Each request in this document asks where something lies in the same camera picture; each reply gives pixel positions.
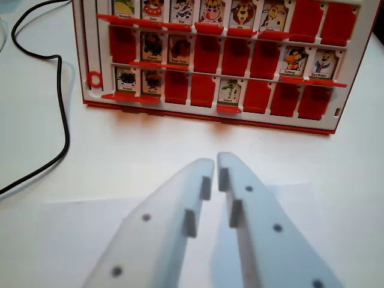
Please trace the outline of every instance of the red plastic hinge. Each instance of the red plastic hinge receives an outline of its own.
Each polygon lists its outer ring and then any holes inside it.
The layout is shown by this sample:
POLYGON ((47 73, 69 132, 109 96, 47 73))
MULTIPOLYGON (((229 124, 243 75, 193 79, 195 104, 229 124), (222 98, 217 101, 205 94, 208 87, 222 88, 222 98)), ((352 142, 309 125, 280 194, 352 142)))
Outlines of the red plastic hinge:
POLYGON ((231 106, 231 105, 222 105, 222 104, 217 104, 216 110, 218 112, 225 112, 225 113, 241 113, 241 110, 238 106, 231 106))
POLYGON ((196 31, 198 33, 204 34, 220 35, 221 33, 223 33, 224 30, 224 27, 220 27, 218 24, 215 23, 196 22, 194 26, 196 27, 196 31))
POLYGON ((135 19, 135 24, 143 28, 161 29, 161 22, 153 22, 148 19, 135 19))
POLYGON ((251 38, 253 35, 256 35, 257 31, 253 31, 252 29, 239 29, 239 28, 228 28, 227 35, 234 37, 245 37, 251 38))
POLYGON ((312 84, 312 85, 319 85, 319 86, 328 86, 328 87, 341 87, 346 88, 346 84, 342 83, 335 83, 332 79, 326 80, 326 79, 310 79, 308 81, 305 81, 306 84, 312 84))
POLYGON ((136 22, 135 18, 120 18, 119 16, 116 16, 116 15, 97 14, 97 17, 113 25, 120 25, 120 26, 133 26, 133 24, 135 24, 136 22))
POLYGON ((259 39, 281 41, 284 39, 288 39, 289 33, 288 32, 281 32, 281 31, 267 31, 267 30, 265 30, 265 31, 260 32, 257 37, 259 39))
POLYGON ((160 68, 161 63, 151 63, 151 62, 145 62, 145 61, 132 61, 129 63, 130 65, 140 66, 140 67, 149 67, 149 68, 160 68))
POLYGON ((305 84, 303 77, 294 77, 294 76, 280 76, 279 81, 293 83, 293 84, 305 84))
POLYGON ((118 100, 118 101, 131 101, 147 104, 155 104, 160 102, 160 97, 150 95, 140 95, 135 97, 133 93, 115 92, 114 94, 106 94, 101 96, 103 99, 118 100))
POLYGON ((162 64, 164 68, 188 71, 188 66, 174 65, 174 64, 162 64))
POLYGON ((191 32, 191 26, 190 25, 184 25, 180 23, 163 23, 163 27, 167 28, 168 30, 173 31, 185 31, 185 32, 191 32))
POLYGON ((90 87, 93 87, 93 88, 101 88, 103 86, 103 77, 102 75, 97 72, 97 71, 90 71, 87 75, 87 81, 88 81, 88 84, 90 85, 90 87), (99 79, 99 82, 97 84, 94 83, 93 79, 92 79, 92 76, 97 76, 98 79, 99 79))

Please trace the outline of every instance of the small red circle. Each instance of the small red circle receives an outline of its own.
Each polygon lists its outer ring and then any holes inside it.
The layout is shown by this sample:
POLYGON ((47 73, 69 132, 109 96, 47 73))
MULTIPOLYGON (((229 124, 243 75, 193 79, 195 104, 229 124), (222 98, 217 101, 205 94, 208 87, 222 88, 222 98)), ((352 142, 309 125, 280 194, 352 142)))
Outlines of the small red circle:
POLYGON ((93 87, 93 88, 100 88, 103 86, 103 77, 102 75, 99 73, 99 72, 96 72, 96 71, 90 71, 88 73, 88 76, 87 76, 87 81, 88 81, 88 84, 93 87), (99 82, 97 84, 95 84, 93 82, 93 79, 92 79, 92 76, 97 76, 99 78, 99 82))

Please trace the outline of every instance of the screw hole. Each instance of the screw hole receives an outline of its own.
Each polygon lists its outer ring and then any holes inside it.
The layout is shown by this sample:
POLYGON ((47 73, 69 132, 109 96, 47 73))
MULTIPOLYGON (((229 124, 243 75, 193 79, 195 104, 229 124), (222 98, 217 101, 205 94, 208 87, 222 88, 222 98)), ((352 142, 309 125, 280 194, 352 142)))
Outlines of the screw hole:
POLYGON ((314 288, 324 288, 324 284, 320 280, 314 280, 312 285, 314 288))
POLYGON ((122 274, 122 268, 120 266, 115 266, 111 271, 112 277, 117 278, 122 274))
POLYGON ((147 222, 147 221, 149 221, 150 219, 152 218, 152 216, 150 215, 150 214, 144 214, 143 216, 142 216, 142 219, 143 219, 143 221, 145 221, 145 222, 147 222))
POLYGON ((278 233, 280 233, 281 231, 283 231, 283 228, 280 224, 275 224, 274 225, 274 230, 278 233))

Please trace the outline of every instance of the black wire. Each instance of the black wire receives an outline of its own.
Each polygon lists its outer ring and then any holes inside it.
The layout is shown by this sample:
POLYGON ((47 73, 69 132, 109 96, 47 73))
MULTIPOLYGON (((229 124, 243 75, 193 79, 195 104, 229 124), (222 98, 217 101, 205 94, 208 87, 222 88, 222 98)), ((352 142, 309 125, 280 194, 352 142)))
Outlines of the black wire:
POLYGON ((61 119, 62 119, 62 125, 64 127, 64 134, 65 134, 65 143, 62 151, 52 160, 50 160, 47 164, 44 166, 41 166, 39 169, 33 171, 32 173, 24 176, 23 178, 20 178, 19 180, 14 181, 12 184, 6 186, 5 188, 0 190, 0 195, 4 194, 8 190, 18 186, 19 184, 31 179, 32 177, 40 174, 41 172, 45 171, 48 169, 50 166, 54 165, 57 161, 59 161, 62 157, 66 155, 68 152, 68 149, 70 147, 70 132, 68 129, 68 124, 67 124, 67 119, 65 117, 65 110, 64 110, 64 104, 62 100, 62 94, 61 94, 61 67, 62 67, 62 59, 60 55, 51 55, 51 56, 44 56, 44 55, 39 55, 33 52, 30 52, 26 49, 24 49, 17 41, 16 41, 16 30, 20 26, 20 24, 24 21, 24 19, 33 11, 36 9, 39 9, 42 6, 53 4, 53 3, 59 3, 59 2, 71 2, 71 0, 51 0, 51 1, 46 1, 40 4, 37 4, 33 6, 32 8, 28 9, 23 16, 16 22, 16 24, 13 26, 11 37, 13 40, 13 43, 19 48, 22 52, 25 54, 42 59, 42 60, 52 60, 52 59, 58 59, 58 70, 57 70, 57 93, 58 93, 58 100, 59 100, 59 107, 60 107, 60 114, 61 114, 61 119))

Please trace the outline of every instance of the white surface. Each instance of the white surface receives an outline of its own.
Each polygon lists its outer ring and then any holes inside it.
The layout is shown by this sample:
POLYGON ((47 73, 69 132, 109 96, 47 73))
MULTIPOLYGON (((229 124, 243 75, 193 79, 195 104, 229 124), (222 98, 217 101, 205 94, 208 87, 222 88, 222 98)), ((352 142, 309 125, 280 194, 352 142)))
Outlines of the white surface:
MULTIPOLYGON (((270 189, 308 241, 326 255, 311 185, 270 189)), ((143 198, 32 203, 0 210, 0 287, 81 288, 120 222, 143 198)), ((198 237, 188 239, 179 288, 242 287, 236 232, 227 219, 225 195, 213 191, 212 199, 203 203, 198 237)))
POLYGON ((212 159, 195 160, 136 207, 84 288, 178 288, 187 241, 197 235, 203 200, 211 198, 214 169, 212 159), (111 277, 115 266, 122 269, 119 277, 111 277))
MULTIPOLYGON (((2 20, 12 27, 37 2, 22 2, 14 14, 2 14, 2 20)), ((229 151, 266 184, 312 183, 336 275, 346 287, 381 286, 384 48, 375 36, 337 133, 330 137, 83 105, 70 6, 32 22, 19 41, 36 52, 63 56, 71 148, 55 170, 0 202, 0 209, 31 202, 146 196, 189 162, 229 151)), ((8 41, 0 53, 0 81, 4 187, 51 160, 62 149, 64 135, 55 62, 31 59, 8 41)), ((17 221, 9 218, 10 227, 17 221)), ((38 233, 36 227, 29 228, 38 233)), ((20 241, 28 244, 27 239, 20 241)))
MULTIPOLYGON (((165 1, 164 9, 165 11, 169 11, 167 6, 169 5, 170 0, 165 1)), ((350 5, 356 5, 355 0, 342 0, 341 2, 347 3, 350 5)), ((278 61, 278 64, 276 66, 276 71, 274 73, 274 78, 272 80, 268 79, 256 79, 256 78, 250 78, 250 66, 251 66, 251 59, 253 57, 253 50, 255 46, 255 40, 258 39, 259 35, 256 34, 252 36, 248 43, 248 48, 250 50, 250 56, 248 59, 248 65, 247 69, 245 70, 245 77, 236 77, 236 76, 226 76, 222 75, 221 73, 221 63, 223 60, 223 53, 224 53, 224 46, 226 45, 226 37, 227 34, 227 27, 229 22, 229 16, 230 16, 230 10, 231 5, 226 5, 224 17, 223 17, 223 26, 224 31, 222 35, 217 36, 221 37, 221 42, 217 42, 217 44, 221 47, 220 49, 220 58, 218 60, 218 67, 215 72, 215 74, 209 74, 212 76, 212 81, 215 84, 215 92, 214 92, 214 98, 212 102, 212 107, 198 107, 198 106, 192 106, 191 105, 191 78, 193 74, 207 74, 207 73, 201 73, 201 72, 195 72, 194 71, 194 52, 193 48, 195 47, 195 36, 196 36, 196 29, 194 25, 192 26, 192 32, 181 32, 181 31, 168 31, 165 28, 162 30, 157 29, 148 29, 148 28, 138 28, 133 27, 133 34, 136 37, 136 58, 135 61, 140 61, 140 54, 141 54, 141 38, 140 34, 141 31, 150 31, 150 32, 156 32, 159 34, 160 38, 163 42, 163 52, 162 52, 162 64, 167 64, 167 51, 168 51, 168 35, 171 34, 180 34, 180 35, 186 35, 189 42, 191 43, 191 53, 190 53, 190 61, 188 66, 187 72, 187 78, 189 82, 189 89, 187 92, 187 99, 185 105, 180 104, 173 104, 173 103, 167 103, 165 101, 165 80, 164 80, 164 72, 162 75, 159 75, 161 77, 161 98, 159 103, 152 103, 152 104, 144 104, 139 102, 133 102, 133 101, 121 101, 121 100, 110 100, 110 99, 104 99, 102 98, 103 95, 112 94, 115 92, 115 75, 114 70, 115 67, 130 67, 136 69, 136 87, 134 90, 136 91, 136 97, 139 97, 141 94, 141 85, 142 82, 140 77, 142 75, 142 69, 140 69, 139 66, 132 66, 127 64, 117 64, 112 62, 112 57, 110 54, 110 49, 108 47, 109 43, 109 32, 107 30, 107 26, 105 24, 105 21, 99 19, 97 22, 96 20, 96 11, 100 14, 111 14, 111 9, 108 9, 106 2, 103 0, 99 1, 93 1, 93 0, 86 0, 84 2, 85 12, 84 16, 82 17, 82 6, 81 6, 81 0, 74 0, 74 12, 76 14, 76 31, 77 31, 77 43, 79 45, 79 59, 80 59, 80 71, 82 74, 82 87, 83 87, 83 94, 84 99, 87 101, 93 101, 93 102, 99 102, 99 103, 108 103, 108 104, 118 104, 118 105, 124 105, 124 106, 133 106, 133 107, 143 107, 148 109, 155 109, 155 110, 166 110, 166 111, 173 111, 173 112, 180 112, 180 113, 191 113, 191 114, 197 114, 197 115, 208 115, 208 116, 214 116, 214 117, 221 117, 221 118, 230 118, 230 119, 238 119, 238 120, 246 120, 246 121, 254 121, 254 122, 262 122, 262 123, 272 123, 272 124, 281 124, 281 125, 289 125, 289 126, 296 126, 296 127, 307 127, 307 128, 317 128, 317 129, 323 129, 323 130, 334 130, 337 126, 337 123, 340 119, 340 113, 337 113, 337 111, 342 111, 344 104, 348 98, 349 91, 352 87, 353 80, 356 75, 356 71, 358 70, 362 54, 365 50, 366 43, 368 36, 370 34, 374 17, 377 13, 377 8, 379 6, 380 0, 359 0, 358 6, 356 7, 355 13, 357 15, 356 17, 356 25, 354 27, 352 36, 350 40, 348 41, 346 47, 339 47, 339 46, 330 46, 330 45, 323 45, 321 44, 321 38, 316 37, 316 40, 313 44, 311 43, 300 43, 300 42, 293 42, 289 41, 288 39, 279 41, 280 48, 280 58, 278 61), (85 31, 86 31, 86 37, 82 34, 83 31, 83 21, 85 23, 85 31), (272 98, 274 95, 276 84, 279 82, 280 78, 280 71, 284 69, 285 63, 284 63, 284 52, 286 51, 287 47, 304 47, 305 52, 308 54, 308 58, 306 60, 307 65, 305 66, 304 70, 302 71, 302 76, 304 77, 304 80, 309 80, 309 76, 311 74, 313 63, 315 62, 315 55, 318 49, 326 49, 334 51, 336 56, 338 57, 338 62, 335 68, 335 73, 333 76, 333 80, 338 83, 342 83, 347 85, 346 88, 330 88, 330 94, 331 99, 328 103, 328 106, 326 108, 326 111, 324 115, 322 116, 321 120, 311 120, 311 119, 304 119, 299 117, 299 107, 301 98, 304 94, 304 85, 298 85, 297 90, 299 92, 298 101, 296 104, 296 107, 293 111, 292 117, 285 117, 285 116, 275 116, 272 115, 271 111, 271 103, 272 98), (103 88, 89 88, 89 84, 87 81, 87 73, 89 71, 96 71, 99 73, 102 73, 103 75, 103 88), (248 80, 261 80, 268 82, 270 84, 270 95, 269 95, 269 102, 266 107, 266 111, 264 114, 261 113, 251 113, 251 112, 242 112, 242 113, 222 113, 217 111, 217 98, 219 95, 219 85, 221 79, 238 79, 243 81, 241 83, 242 89, 240 91, 239 95, 239 102, 238 107, 240 110, 243 110, 243 103, 244 103, 244 97, 246 92, 246 87, 248 85, 248 80)), ((258 13, 256 13, 255 20, 254 20, 254 31, 257 31, 259 28, 259 23, 262 18, 262 14, 260 11, 262 10, 261 7, 264 5, 264 0, 258 0, 258 13)), ((284 30, 288 31, 290 28, 290 23, 292 20, 292 13, 294 12, 296 2, 293 1, 285 1, 285 6, 289 9, 288 15, 287 15, 287 21, 284 26, 284 30)), ((323 8, 320 7, 320 2, 318 3, 319 8, 323 10, 323 18, 322 22, 319 27, 319 32, 317 33, 318 36, 321 35, 321 29, 323 26, 323 21, 325 21, 325 14, 328 12, 328 3, 323 3, 323 8)), ((194 21, 196 21, 198 15, 199 9, 195 7, 194 9, 194 21)), ((164 15, 164 22, 168 22, 169 17, 168 15, 164 15)))

